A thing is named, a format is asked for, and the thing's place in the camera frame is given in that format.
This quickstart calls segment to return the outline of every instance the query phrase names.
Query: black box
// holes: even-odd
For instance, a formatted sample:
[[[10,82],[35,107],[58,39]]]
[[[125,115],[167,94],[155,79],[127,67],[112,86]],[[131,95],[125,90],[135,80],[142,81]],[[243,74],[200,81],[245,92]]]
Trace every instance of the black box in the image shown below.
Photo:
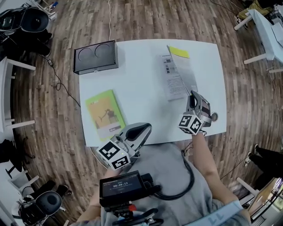
[[[115,40],[74,50],[73,71],[78,75],[113,68],[118,68],[118,51]]]

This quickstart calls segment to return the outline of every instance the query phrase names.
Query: gray t-shirt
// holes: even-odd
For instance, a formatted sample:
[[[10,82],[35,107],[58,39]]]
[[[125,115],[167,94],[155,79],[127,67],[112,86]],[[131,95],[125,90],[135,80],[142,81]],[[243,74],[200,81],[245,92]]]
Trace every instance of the gray t-shirt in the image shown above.
[[[140,149],[140,158],[129,170],[123,173],[138,170],[141,175],[150,173],[154,184],[162,186],[165,195],[176,195],[182,192],[189,184],[188,173],[179,148],[173,144],[144,145]],[[154,218],[164,220],[163,226],[182,226],[198,220],[215,210],[221,208],[223,203],[212,199],[211,191],[201,173],[189,162],[195,176],[192,189],[183,197],[164,201],[154,196],[149,196],[133,201],[138,211],[145,212],[157,208],[158,213]],[[89,222],[74,223],[72,226],[111,226],[117,221],[112,213],[106,213],[101,208],[101,218]],[[225,226],[248,226],[247,219],[240,213],[228,219]]]

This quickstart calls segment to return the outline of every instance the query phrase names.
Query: white desk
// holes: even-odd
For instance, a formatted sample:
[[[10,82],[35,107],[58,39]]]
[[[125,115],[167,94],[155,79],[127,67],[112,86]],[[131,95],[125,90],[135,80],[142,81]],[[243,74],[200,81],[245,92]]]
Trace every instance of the white desk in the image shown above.
[[[249,13],[250,15],[237,26],[235,26],[234,29],[238,30],[248,21],[253,19],[260,35],[262,44],[264,45],[265,53],[245,60],[244,64],[249,64],[262,59],[274,60],[274,58],[279,60],[283,64],[283,47],[277,42],[275,38],[272,30],[272,24],[255,9],[249,10]]]
[[[34,120],[31,120],[11,124],[11,122],[15,121],[14,119],[11,119],[10,111],[11,79],[15,79],[11,74],[13,65],[33,71],[35,70],[35,67],[33,66],[10,60],[7,57],[0,62],[0,132],[4,132],[7,128],[13,129],[35,123]]]
[[[81,115],[86,145],[101,144],[85,101],[113,89],[126,124],[148,122],[152,133],[146,144],[190,139],[178,127],[187,99],[167,101],[160,82],[160,55],[169,54],[166,45],[185,49],[190,54],[199,93],[218,113],[208,135],[226,132],[226,94],[222,65],[216,44],[172,39],[118,42],[119,68],[79,76]]]

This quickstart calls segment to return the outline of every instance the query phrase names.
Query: yellow strip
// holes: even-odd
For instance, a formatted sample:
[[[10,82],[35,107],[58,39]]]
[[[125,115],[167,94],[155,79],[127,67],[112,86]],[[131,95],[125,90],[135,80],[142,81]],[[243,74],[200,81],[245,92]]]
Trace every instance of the yellow strip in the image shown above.
[[[169,47],[170,53],[173,53],[177,56],[185,57],[185,58],[190,58],[189,53],[186,50],[178,49],[173,46]]]

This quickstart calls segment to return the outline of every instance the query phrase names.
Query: green book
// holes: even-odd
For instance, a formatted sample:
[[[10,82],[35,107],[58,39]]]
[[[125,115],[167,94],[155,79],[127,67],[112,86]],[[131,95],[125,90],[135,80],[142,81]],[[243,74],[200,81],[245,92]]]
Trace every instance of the green book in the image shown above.
[[[118,134],[125,127],[113,90],[107,90],[85,102],[101,141]]]

